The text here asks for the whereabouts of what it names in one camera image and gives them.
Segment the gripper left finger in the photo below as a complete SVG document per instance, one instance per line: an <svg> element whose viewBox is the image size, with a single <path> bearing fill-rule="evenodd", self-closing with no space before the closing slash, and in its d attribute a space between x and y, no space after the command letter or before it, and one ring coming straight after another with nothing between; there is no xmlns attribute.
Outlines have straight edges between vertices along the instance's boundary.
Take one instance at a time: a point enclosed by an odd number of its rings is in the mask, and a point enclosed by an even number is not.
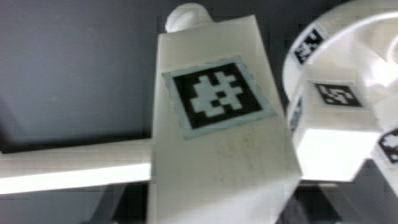
<svg viewBox="0 0 398 224"><path fill-rule="evenodd" d="M82 224L147 224L147 196L147 183L110 185L94 214Z"/></svg>

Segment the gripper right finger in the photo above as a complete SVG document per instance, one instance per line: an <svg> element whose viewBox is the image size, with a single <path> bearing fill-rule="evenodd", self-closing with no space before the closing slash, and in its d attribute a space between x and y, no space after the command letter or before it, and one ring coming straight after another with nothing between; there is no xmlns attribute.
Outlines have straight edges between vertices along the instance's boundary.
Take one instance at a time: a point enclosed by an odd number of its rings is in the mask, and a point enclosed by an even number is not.
<svg viewBox="0 0 398 224"><path fill-rule="evenodd" d="M282 224L364 224L334 186L298 185L282 210Z"/></svg>

